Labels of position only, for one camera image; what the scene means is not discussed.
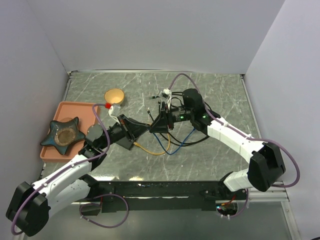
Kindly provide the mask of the black network switch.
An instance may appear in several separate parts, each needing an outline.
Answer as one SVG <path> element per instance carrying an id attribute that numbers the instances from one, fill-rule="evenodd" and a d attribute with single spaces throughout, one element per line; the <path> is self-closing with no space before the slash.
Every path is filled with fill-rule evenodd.
<path id="1" fill-rule="evenodd" d="M 130 151 L 134 146 L 134 142 L 135 140 L 127 139 L 126 137 L 123 137 L 120 140 L 118 140 L 116 144 Z"/>

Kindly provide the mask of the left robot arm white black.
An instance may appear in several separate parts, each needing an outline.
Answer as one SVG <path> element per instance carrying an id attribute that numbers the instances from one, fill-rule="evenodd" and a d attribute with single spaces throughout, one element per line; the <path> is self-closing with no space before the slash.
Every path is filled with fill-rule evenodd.
<path id="1" fill-rule="evenodd" d="M 94 201 L 99 195 L 99 181 L 90 176 L 107 156 L 111 144 L 122 139 L 134 141 L 149 129 L 149 124 L 125 115 L 106 128 L 102 122 L 92 125 L 83 148 L 72 160 L 47 177 L 32 184 L 21 183 L 16 189 L 5 214 L 11 221 L 14 236 L 37 234 L 49 218 L 69 204 L 86 199 Z"/>

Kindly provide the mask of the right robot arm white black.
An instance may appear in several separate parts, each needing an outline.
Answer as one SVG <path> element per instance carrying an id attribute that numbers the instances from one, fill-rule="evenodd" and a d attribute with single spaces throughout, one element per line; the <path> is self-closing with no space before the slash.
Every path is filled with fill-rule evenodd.
<path id="1" fill-rule="evenodd" d="M 158 116 L 150 126 L 152 134 L 167 134 L 174 124 L 189 121 L 192 126 L 228 146 L 239 154 L 248 168 L 226 174 L 218 187 L 223 199 L 230 199 L 241 189 L 255 188 L 266 192 L 285 171 L 280 148 L 269 141 L 257 140 L 233 125 L 219 114 L 209 110 L 195 88 L 182 92 L 183 104 L 173 108 L 162 102 Z"/>

